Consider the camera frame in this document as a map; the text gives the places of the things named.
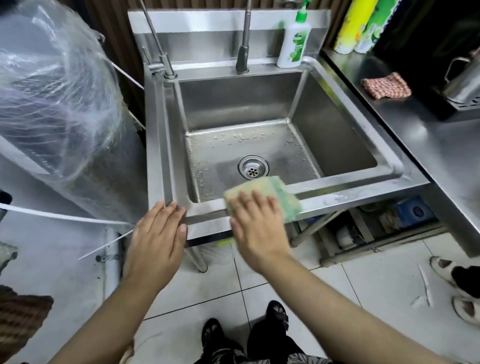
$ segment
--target soap bottle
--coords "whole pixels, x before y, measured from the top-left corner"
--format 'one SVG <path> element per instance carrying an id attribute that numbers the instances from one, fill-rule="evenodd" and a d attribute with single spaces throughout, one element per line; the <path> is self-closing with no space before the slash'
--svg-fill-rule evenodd
<path id="1" fill-rule="evenodd" d="M 280 68 L 297 67 L 301 63 L 308 35 L 312 26 L 307 23 L 307 4 L 311 0 L 304 0 L 302 8 L 297 12 L 295 22 L 285 28 L 282 50 L 276 65 Z"/>

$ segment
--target black sandal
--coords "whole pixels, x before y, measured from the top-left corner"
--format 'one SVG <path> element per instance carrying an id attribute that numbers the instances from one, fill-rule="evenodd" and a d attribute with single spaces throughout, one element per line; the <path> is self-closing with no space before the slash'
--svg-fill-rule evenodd
<path id="1" fill-rule="evenodd" d="M 202 347 L 205 347 L 210 340 L 224 336 L 225 334 L 218 320 L 216 318 L 210 318 L 205 322 L 204 328 L 202 329 Z"/>
<path id="2" fill-rule="evenodd" d="M 280 321 L 285 328 L 285 331 L 288 331 L 288 316 L 285 308 L 280 302 L 270 301 L 267 306 L 266 318 Z"/>

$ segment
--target drain hole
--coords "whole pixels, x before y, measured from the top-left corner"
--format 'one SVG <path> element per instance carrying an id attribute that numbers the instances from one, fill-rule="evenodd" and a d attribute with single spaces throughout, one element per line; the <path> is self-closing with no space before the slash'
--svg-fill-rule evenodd
<path id="1" fill-rule="evenodd" d="M 247 180 L 266 176 L 270 171 L 267 161 L 257 155 L 243 157 L 238 164 L 238 169 Z"/>

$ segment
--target foot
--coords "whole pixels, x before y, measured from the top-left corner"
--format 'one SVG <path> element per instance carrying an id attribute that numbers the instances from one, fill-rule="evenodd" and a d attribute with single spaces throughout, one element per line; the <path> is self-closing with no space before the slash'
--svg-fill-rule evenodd
<path id="1" fill-rule="evenodd" d="M 452 277 L 452 270 L 458 266 L 457 263 L 440 258 L 439 256 L 432 256 L 430 258 L 430 266 L 435 273 L 456 287 L 456 283 Z"/>
<path id="2" fill-rule="evenodd" d="M 202 330 L 202 346 L 205 347 L 211 340 L 224 336 L 225 334 L 218 320 L 216 318 L 210 318 Z"/>
<path id="3" fill-rule="evenodd" d="M 465 322 L 480 326 L 480 303 L 472 302 L 463 297 L 452 298 L 453 309 Z"/>
<path id="4" fill-rule="evenodd" d="M 288 316 L 285 311 L 285 308 L 278 301 L 270 301 L 267 306 L 266 312 L 267 318 L 273 318 L 280 321 L 285 328 L 285 331 L 288 331 Z"/>

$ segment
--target hand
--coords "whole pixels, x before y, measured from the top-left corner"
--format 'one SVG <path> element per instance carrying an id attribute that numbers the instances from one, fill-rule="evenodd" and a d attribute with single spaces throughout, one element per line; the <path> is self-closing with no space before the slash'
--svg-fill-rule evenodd
<path id="1" fill-rule="evenodd" d="M 158 201 L 137 223 L 125 262 L 122 281 L 147 287 L 158 294 L 180 267 L 187 226 L 180 220 L 184 208 Z"/>
<path id="2" fill-rule="evenodd" d="M 242 191 L 229 203 L 234 215 L 230 225 L 240 254 L 253 270 L 264 274 L 268 263 L 290 258 L 282 209 L 274 197 Z"/>

